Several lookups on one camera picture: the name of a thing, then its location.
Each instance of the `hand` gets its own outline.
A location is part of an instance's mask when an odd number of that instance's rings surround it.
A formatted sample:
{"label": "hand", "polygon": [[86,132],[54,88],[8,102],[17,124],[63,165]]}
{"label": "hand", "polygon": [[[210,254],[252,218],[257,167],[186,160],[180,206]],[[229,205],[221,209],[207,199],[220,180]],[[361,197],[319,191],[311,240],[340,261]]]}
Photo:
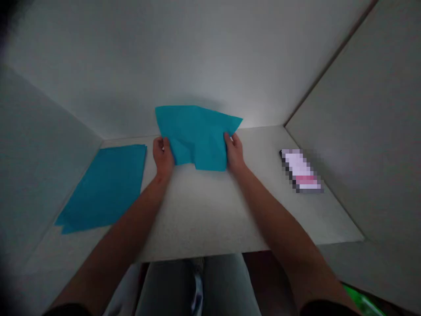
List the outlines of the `hand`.
{"label": "hand", "polygon": [[153,158],[157,165],[157,176],[169,179],[174,169],[174,157],[168,137],[157,137],[153,140]]}
{"label": "hand", "polygon": [[227,144],[228,168],[234,174],[241,172],[247,168],[243,158],[243,144],[235,133],[232,135],[232,140],[228,133],[224,133],[224,139]]}

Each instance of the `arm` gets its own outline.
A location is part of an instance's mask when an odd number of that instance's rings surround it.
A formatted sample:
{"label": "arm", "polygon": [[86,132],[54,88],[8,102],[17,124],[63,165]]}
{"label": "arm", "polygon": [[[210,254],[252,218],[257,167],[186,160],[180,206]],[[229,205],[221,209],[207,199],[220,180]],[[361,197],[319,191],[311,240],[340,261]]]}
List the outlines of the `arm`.
{"label": "arm", "polygon": [[225,133],[224,138],[228,167],[261,234],[288,276],[298,310],[310,301],[326,299],[358,312],[301,225],[247,168],[238,136],[234,134],[231,140]]}
{"label": "arm", "polygon": [[94,316],[104,312],[128,267],[142,250],[164,199],[174,168],[168,138],[153,141],[153,158],[157,165],[155,178],[101,239],[50,308],[79,303]]}

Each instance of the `stack of blue paper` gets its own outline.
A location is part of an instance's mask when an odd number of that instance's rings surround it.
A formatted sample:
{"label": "stack of blue paper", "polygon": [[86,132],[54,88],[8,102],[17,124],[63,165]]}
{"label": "stack of blue paper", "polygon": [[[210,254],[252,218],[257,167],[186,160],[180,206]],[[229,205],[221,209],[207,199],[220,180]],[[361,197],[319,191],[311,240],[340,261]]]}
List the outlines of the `stack of blue paper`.
{"label": "stack of blue paper", "polygon": [[62,234],[114,224],[140,194],[146,146],[101,149],[55,225]]}
{"label": "stack of blue paper", "polygon": [[226,170],[224,132],[234,134],[242,118],[195,105],[157,107],[155,113],[161,135],[170,140],[176,165],[194,163],[198,170]]}

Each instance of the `white table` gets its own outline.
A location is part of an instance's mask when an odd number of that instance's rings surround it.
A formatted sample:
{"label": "white table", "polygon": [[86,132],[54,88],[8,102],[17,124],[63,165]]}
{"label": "white table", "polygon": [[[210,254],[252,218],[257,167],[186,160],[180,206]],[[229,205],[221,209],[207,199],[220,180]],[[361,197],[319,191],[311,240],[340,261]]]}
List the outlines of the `white table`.
{"label": "white table", "polygon": [[[315,244],[361,241],[363,236],[328,188],[297,194],[282,168],[279,150],[298,148],[280,126],[240,129],[244,159],[269,191],[291,212]],[[153,179],[154,137],[107,140],[102,148],[146,144],[142,190]],[[25,272],[76,270],[108,227],[61,235],[51,226],[28,260]],[[228,172],[177,166],[165,201],[140,254],[142,261],[218,255],[267,249],[245,201]]]}

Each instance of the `folded blue paper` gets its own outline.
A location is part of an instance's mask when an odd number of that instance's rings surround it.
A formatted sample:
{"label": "folded blue paper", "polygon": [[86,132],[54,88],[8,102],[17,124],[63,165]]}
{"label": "folded blue paper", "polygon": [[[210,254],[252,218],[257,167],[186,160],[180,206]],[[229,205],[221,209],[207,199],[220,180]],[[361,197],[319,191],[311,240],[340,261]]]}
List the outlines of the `folded blue paper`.
{"label": "folded blue paper", "polygon": [[114,224],[139,196],[146,146],[101,149],[57,218],[62,234]]}
{"label": "folded blue paper", "polygon": [[161,135],[170,140],[176,165],[194,163],[198,170],[226,170],[224,132],[234,134],[242,118],[195,105],[162,106],[155,113]]}

